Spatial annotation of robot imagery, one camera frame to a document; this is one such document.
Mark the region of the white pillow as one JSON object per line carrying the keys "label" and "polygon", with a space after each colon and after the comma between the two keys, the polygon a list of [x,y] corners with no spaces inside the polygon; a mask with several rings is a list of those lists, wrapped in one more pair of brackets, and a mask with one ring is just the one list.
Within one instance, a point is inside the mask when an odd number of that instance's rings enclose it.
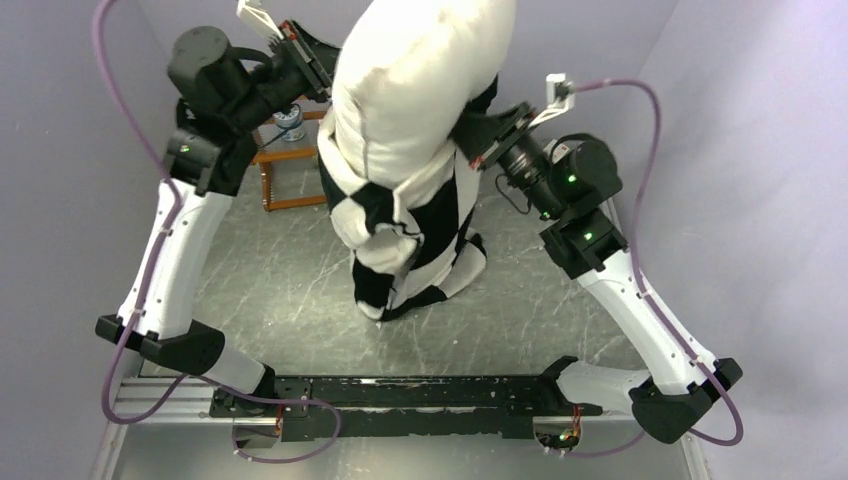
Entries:
{"label": "white pillow", "polygon": [[319,129],[321,164],[346,193],[408,196],[453,169],[448,136],[499,72],[514,1],[374,1],[347,36]]}

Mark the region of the black white checkered pillowcase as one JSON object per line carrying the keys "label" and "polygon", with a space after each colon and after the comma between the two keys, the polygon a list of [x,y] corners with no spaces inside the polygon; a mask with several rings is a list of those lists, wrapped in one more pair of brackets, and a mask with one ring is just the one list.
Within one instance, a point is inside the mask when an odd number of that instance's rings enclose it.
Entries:
{"label": "black white checkered pillowcase", "polygon": [[391,87],[367,106],[336,87],[318,133],[332,228],[351,255],[353,301],[376,322],[448,300],[486,267],[471,226],[480,174],[432,119],[449,98]]}

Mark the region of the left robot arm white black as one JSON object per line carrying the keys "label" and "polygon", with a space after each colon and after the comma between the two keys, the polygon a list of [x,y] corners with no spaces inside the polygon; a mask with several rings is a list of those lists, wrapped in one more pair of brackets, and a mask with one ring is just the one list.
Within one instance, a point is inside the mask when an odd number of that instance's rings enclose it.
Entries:
{"label": "left robot arm white black", "polygon": [[293,20],[267,51],[236,47],[214,26],[192,28],[172,48],[167,74],[180,98],[162,160],[157,215],[124,303],[96,334],[159,366],[237,391],[261,416],[277,400],[274,372],[196,320],[193,299],[213,237],[257,154],[254,132],[300,98],[330,95],[339,48]]}

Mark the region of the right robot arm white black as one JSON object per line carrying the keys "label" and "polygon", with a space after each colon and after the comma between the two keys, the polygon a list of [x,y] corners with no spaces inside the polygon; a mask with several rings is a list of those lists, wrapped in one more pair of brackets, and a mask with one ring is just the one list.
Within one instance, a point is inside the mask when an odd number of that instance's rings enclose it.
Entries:
{"label": "right robot arm white black", "polygon": [[741,368],[691,336],[634,266],[634,248],[602,210],[622,187],[607,144],[576,133],[544,149],[532,135],[534,117],[526,103],[495,115],[466,110],[451,137],[473,169],[501,168],[544,221],[548,256],[601,304],[644,362],[620,370],[561,360],[547,369],[540,402],[553,414],[571,406],[578,414],[629,413],[648,436],[672,444],[740,380]]}

